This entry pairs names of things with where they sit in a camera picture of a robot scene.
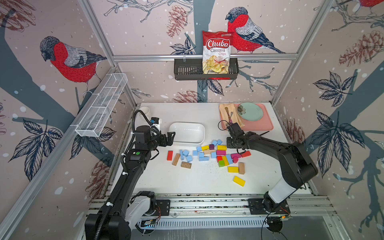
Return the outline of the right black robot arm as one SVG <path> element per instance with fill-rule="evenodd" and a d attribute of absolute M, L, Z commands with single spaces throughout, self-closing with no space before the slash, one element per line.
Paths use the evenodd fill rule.
<path fill-rule="evenodd" d="M 276 212 L 283 201 L 319 173 L 304 146 L 298 142 L 282 143 L 254 132 L 245 133 L 237 123 L 227 124 L 227 130 L 230 149 L 254 150 L 279 161 L 282 177 L 264 194 L 263 205 L 268 213 Z"/>

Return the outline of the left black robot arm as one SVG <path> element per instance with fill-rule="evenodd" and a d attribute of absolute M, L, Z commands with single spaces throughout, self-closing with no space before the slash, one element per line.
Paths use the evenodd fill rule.
<path fill-rule="evenodd" d="M 176 133 L 162 134 L 156 127 L 137 127 L 120 160 L 123 171 L 110 197 L 97 214 L 88 215 L 85 234 L 88 240 L 129 240 L 132 228 L 144 214 L 156 211 L 154 192 L 133 195 L 135 186 L 146 169 L 152 152 L 158 147 L 172 146 Z"/>

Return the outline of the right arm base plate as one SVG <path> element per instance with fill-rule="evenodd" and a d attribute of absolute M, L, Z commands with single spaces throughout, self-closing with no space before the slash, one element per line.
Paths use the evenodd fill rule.
<path fill-rule="evenodd" d="M 251 198 L 247 199 L 248 208 L 250 209 L 251 215 L 290 215 L 291 211 L 288 205 L 287 200 L 282 201 L 279 204 L 272 204 L 270 211 L 267 210 L 266 205 L 264 204 L 264 199 L 261 198 Z"/>

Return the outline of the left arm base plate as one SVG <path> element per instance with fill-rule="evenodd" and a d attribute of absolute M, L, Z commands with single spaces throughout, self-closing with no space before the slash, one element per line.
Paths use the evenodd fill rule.
<path fill-rule="evenodd" d="M 171 208 L 170 200 L 156 200 L 155 211 L 150 215 L 150 217 L 169 216 L 170 208 Z"/>

